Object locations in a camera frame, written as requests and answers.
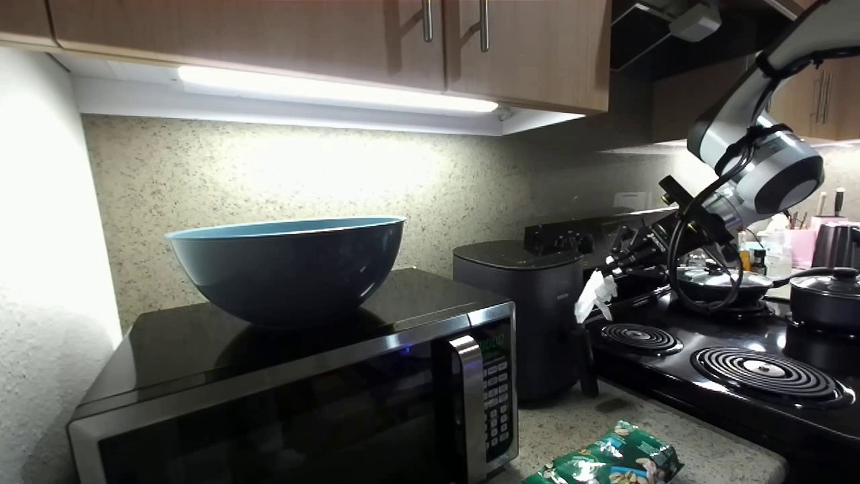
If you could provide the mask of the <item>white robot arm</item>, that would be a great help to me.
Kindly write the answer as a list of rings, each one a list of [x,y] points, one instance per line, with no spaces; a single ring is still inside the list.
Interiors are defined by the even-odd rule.
[[[822,157],[768,113],[781,82],[860,51],[860,4],[816,0],[738,76],[689,130],[689,150],[716,173],[698,195],[671,175],[662,180],[674,210],[662,212],[630,245],[612,249],[604,273],[665,265],[726,245],[742,228],[802,204],[822,185]]]

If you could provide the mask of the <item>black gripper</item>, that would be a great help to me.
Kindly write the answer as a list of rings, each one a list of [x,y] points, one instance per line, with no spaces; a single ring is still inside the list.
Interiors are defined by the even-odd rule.
[[[693,224],[679,224],[674,210],[635,212],[627,224],[624,245],[612,245],[604,255],[601,274],[619,277],[627,269],[666,265],[671,231],[679,231],[678,255],[706,245],[706,238]]]

